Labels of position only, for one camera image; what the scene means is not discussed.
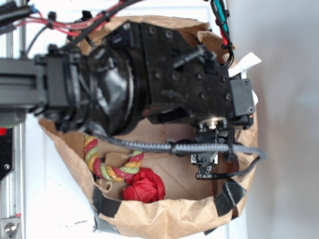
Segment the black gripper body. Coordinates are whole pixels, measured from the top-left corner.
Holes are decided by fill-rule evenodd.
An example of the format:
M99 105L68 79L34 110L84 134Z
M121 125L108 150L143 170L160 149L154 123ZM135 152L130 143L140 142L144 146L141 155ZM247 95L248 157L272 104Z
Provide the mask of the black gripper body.
M248 129L255 106L249 80L231 77L216 54L191 46L176 30L127 21L109 45L129 64L133 101L128 121Z

